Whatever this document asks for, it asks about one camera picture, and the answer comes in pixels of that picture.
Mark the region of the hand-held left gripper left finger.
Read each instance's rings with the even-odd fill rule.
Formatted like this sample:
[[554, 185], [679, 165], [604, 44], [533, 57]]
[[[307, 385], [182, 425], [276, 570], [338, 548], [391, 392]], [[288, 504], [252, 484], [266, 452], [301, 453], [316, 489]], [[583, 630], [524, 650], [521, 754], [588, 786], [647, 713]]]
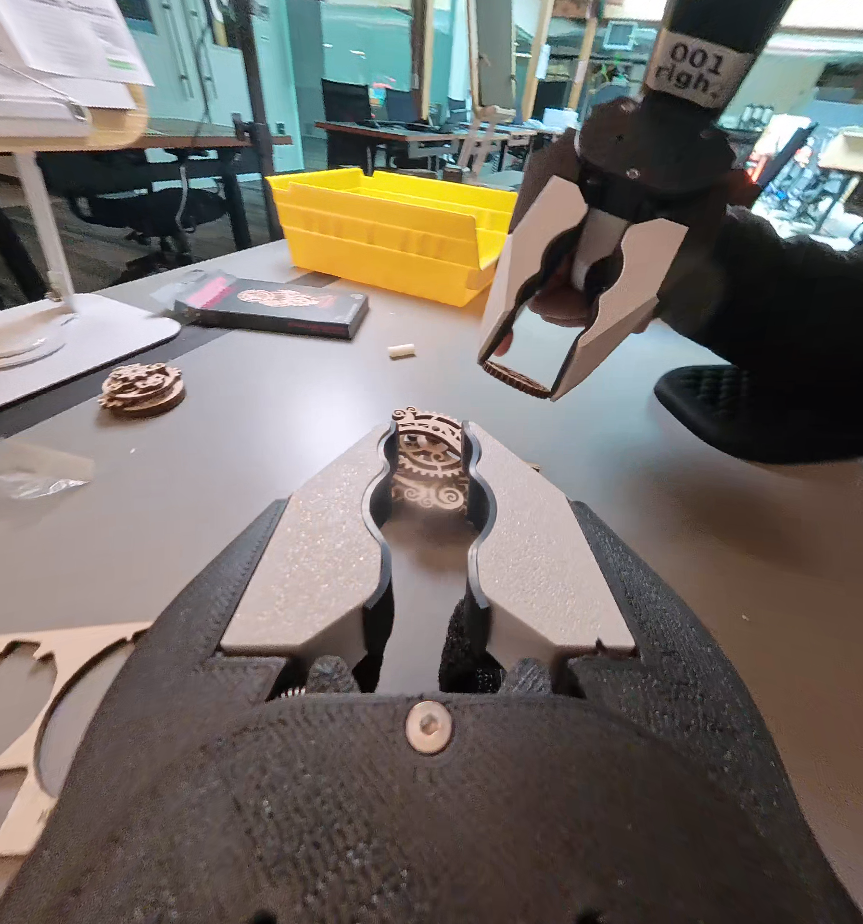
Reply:
[[220, 641], [228, 655], [365, 656], [389, 636], [380, 525], [394, 426], [374, 427], [288, 499]]

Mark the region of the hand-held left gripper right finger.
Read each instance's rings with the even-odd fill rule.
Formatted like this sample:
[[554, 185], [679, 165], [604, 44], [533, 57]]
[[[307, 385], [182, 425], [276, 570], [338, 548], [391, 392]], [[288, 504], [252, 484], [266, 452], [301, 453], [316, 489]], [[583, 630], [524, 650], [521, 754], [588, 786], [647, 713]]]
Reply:
[[571, 502], [475, 422], [463, 425], [470, 636], [496, 661], [628, 656], [632, 633]]

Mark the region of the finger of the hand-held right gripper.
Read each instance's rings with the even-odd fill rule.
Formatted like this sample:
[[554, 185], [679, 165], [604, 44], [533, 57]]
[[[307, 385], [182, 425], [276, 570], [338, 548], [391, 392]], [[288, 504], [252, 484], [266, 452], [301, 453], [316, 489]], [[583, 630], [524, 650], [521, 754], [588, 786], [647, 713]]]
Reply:
[[558, 401], [584, 382], [623, 340], [649, 320], [687, 231], [685, 225], [663, 218], [625, 230], [620, 242], [621, 271], [598, 296], [594, 321], [570, 348], [551, 401]]
[[587, 216], [579, 186], [552, 177], [507, 236], [484, 308], [478, 364], [484, 366], [511, 331], [518, 311], [553, 277], [576, 245]]

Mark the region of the round wooden gear piece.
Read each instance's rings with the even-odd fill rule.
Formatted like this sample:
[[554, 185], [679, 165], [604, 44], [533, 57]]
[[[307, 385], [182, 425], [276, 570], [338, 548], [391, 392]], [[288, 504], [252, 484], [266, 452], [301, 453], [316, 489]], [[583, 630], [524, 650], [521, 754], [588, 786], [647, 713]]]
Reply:
[[508, 385], [522, 394], [533, 398], [551, 400], [552, 393], [549, 388], [537, 383], [529, 376], [492, 362], [491, 359], [484, 360], [481, 363], [481, 369], [498, 382]]

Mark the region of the wooden gear model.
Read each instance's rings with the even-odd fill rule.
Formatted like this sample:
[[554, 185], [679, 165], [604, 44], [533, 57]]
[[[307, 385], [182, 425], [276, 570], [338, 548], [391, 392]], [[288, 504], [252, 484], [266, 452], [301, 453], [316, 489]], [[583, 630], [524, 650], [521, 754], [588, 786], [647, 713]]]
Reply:
[[392, 421], [398, 434], [393, 502], [426, 514], [466, 515], [469, 476], [462, 457], [461, 423], [415, 407], [394, 410]]

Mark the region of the black model kit box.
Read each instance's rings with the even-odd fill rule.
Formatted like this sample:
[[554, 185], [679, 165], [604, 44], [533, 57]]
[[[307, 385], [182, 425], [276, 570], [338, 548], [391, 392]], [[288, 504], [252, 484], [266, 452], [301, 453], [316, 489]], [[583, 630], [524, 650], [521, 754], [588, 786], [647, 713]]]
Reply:
[[368, 296], [221, 272], [176, 308], [182, 324], [350, 341], [367, 316]]

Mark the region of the person's right hand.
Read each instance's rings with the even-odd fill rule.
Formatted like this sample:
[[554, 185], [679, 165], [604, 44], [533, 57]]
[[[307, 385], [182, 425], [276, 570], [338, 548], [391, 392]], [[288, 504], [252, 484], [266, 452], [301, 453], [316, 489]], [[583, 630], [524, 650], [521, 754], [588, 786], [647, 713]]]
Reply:
[[529, 309], [544, 321], [564, 328], [590, 328], [597, 316], [595, 300], [576, 289], [563, 274], [555, 274], [530, 299]]

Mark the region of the yellow plastic bin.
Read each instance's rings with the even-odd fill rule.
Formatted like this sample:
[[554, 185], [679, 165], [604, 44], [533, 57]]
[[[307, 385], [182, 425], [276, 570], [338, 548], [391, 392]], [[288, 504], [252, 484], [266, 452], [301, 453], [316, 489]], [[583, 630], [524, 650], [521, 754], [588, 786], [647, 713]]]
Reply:
[[518, 197], [357, 167], [267, 182], [296, 266], [456, 308], [493, 282]]

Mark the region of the wooden background table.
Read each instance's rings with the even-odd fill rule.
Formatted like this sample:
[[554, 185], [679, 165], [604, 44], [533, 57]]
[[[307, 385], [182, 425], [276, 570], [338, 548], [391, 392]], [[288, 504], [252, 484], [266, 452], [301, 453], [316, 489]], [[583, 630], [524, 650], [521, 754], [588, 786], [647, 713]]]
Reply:
[[353, 140], [364, 154], [356, 163], [362, 172], [371, 176], [375, 171], [375, 158], [379, 149], [389, 153], [391, 146], [402, 148], [409, 159], [423, 159], [437, 163], [446, 156], [457, 156], [459, 162], [477, 175], [482, 171], [490, 153], [497, 156], [497, 170], [501, 170], [508, 153], [525, 158], [540, 133], [534, 128], [515, 125], [487, 125], [472, 122], [452, 131], [434, 132], [402, 125], [382, 126], [380, 123], [317, 121], [314, 126], [326, 133], [327, 146], [336, 148], [339, 138]]

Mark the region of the round wooden gear assembly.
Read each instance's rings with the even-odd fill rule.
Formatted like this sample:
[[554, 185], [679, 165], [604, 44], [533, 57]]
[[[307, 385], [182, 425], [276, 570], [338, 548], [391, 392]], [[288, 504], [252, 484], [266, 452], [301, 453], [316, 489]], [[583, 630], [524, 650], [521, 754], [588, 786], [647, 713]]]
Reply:
[[163, 362], [133, 363], [117, 367], [107, 376], [98, 404], [119, 418], [148, 418], [172, 410], [185, 396], [177, 367]]

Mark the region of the clear plastic bag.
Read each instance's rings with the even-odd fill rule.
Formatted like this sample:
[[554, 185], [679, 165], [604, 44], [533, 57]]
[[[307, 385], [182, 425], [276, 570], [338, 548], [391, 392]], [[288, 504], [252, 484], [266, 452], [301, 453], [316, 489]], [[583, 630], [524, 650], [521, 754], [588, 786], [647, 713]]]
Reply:
[[0, 499], [33, 501], [93, 482], [97, 465], [79, 456], [13, 438], [0, 440]]

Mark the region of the clear plastic wrapper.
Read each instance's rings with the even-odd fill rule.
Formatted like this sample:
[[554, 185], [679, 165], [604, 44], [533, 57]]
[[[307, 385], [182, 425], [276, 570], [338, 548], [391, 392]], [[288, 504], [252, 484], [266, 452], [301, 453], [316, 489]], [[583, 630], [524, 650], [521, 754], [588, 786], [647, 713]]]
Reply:
[[180, 309], [176, 308], [177, 303], [185, 302], [220, 276], [219, 271], [187, 271], [177, 279], [157, 286], [149, 295], [150, 302], [146, 310], [157, 316], [170, 315], [173, 311], [178, 313]]

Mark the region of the white desk stand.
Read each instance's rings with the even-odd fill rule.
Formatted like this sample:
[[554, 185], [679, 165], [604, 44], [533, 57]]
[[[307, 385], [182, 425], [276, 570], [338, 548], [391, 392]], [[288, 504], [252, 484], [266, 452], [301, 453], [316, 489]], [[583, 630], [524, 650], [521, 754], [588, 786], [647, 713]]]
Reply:
[[179, 324], [99, 294], [75, 291], [39, 153], [130, 146], [147, 129], [142, 90], [128, 110], [87, 107], [55, 94], [0, 93], [0, 153], [12, 154], [47, 263], [47, 295], [0, 311], [0, 410], [172, 340]]

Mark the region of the black office chair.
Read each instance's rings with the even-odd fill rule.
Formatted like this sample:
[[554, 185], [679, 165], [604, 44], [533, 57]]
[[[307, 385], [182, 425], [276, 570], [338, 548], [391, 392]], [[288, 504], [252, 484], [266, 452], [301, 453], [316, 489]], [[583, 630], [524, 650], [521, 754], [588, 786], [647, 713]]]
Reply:
[[80, 222], [124, 230], [128, 240], [155, 246], [176, 264], [192, 262], [190, 237], [228, 212], [219, 194], [191, 186], [183, 161], [176, 186], [159, 191], [153, 180], [139, 179], [138, 167], [148, 165], [144, 154], [42, 153], [36, 163], [47, 190]]

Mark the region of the paper sheets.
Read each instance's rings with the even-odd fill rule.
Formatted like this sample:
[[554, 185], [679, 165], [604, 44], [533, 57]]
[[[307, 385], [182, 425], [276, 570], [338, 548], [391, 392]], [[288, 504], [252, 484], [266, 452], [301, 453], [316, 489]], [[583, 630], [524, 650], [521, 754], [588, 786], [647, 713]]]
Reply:
[[0, 141], [85, 138], [152, 86], [116, 2], [0, 1]]

